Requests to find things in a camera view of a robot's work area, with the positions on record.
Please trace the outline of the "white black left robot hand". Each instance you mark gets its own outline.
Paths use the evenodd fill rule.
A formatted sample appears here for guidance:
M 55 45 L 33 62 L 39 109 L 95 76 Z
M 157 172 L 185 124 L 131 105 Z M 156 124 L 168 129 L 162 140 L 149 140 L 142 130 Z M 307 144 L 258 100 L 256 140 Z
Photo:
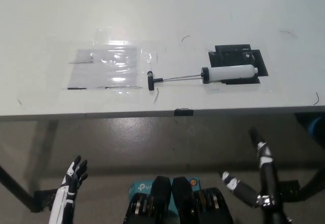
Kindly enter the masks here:
M 78 155 L 70 164 L 53 202 L 49 224 L 71 224 L 74 221 L 76 197 L 82 182 L 88 177 L 87 160 Z

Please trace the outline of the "black teal right robot hand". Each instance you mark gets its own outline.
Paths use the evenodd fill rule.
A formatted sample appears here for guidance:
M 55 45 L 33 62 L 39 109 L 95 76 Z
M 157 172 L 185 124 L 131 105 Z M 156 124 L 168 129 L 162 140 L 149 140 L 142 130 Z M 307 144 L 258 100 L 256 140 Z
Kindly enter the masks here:
M 228 171 L 220 171 L 219 175 L 235 197 L 251 208 L 262 210 L 263 223 L 291 223 L 283 210 L 279 178 L 268 144 L 254 127 L 249 129 L 249 135 L 257 153 L 261 190 L 257 192 Z

